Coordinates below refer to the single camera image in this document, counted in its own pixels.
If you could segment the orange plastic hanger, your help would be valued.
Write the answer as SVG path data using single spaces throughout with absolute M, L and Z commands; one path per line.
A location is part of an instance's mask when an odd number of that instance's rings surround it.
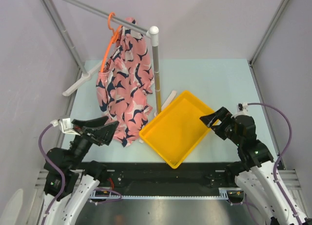
M 110 52 L 110 49 L 112 47 L 113 44 L 116 43 L 117 39 L 118 39 L 118 36 L 119 36 L 119 32 L 122 28 L 121 25 L 118 26 L 118 28 L 114 29 L 111 27 L 111 19 L 112 17 L 115 16 L 115 13 L 114 12 L 111 12 L 108 16 L 108 19 L 107 19 L 107 25 L 108 25 L 108 28 L 109 30 L 112 31 L 112 36 L 111 36 L 111 39 L 109 41 L 109 44 L 106 48 L 106 51 L 105 51 L 105 54 L 104 54 L 104 57 L 103 57 L 103 60 L 102 60 L 102 64 L 101 64 L 101 68 L 100 68 L 100 72 L 103 73 L 104 72 L 104 68 L 105 68 L 105 63 L 107 61 L 107 57 L 108 57 L 108 54 Z

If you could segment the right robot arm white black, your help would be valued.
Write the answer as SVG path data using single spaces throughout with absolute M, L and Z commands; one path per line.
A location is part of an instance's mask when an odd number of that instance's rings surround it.
M 226 166 L 225 182 L 242 189 L 244 203 L 254 204 L 266 225 L 310 225 L 311 218 L 287 190 L 268 147 L 258 140 L 255 121 L 247 107 L 239 104 L 236 114 L 221 107 L 200 117 L 217 136 L 229 139 L 237 147 L 240 160 Z

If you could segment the pink shark-print shorts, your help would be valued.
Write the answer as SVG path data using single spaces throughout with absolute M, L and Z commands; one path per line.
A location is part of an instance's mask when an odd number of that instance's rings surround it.
M 114 139 L 123 147 L 136 141 L 148 123 L 153 108 L 147 96 L 152 94 L 153 83 L 151 57 L 144 36 L 122 26 L 104 72 L 98 73 L 96 89 L 102 115 L 119 122 Z

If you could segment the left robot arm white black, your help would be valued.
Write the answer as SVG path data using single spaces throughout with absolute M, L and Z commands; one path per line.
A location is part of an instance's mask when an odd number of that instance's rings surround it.
M 62 133 L 72 134 L 74 140 L 68 149 L 52 148 L 48 152 L 43 150 L 44 134 L 40 134 L 39 150 L 48 172 L 39 219 L 41 225 L 74 225 L 92 192 L 99 190 L 110 194 L 114 191 L 113 180 L 104 164 L 91 161 L 81 174 L 75 171 L 92 145 L 110 145 L 118 125 L 118 121 L 109 121 L 107 116 L 85 121 L 69 117 L 53 120 L 44 132 L 58 127 Z

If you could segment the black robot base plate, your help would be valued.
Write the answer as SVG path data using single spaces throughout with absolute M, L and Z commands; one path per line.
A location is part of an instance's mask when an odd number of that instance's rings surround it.
M 229 163 L 182 163 L 173 169 L 165 163 L 104 162 L 115 187 L 131 183 L 200 184 L 209 188 L 235 188 L 234 179 L 225 172 Z

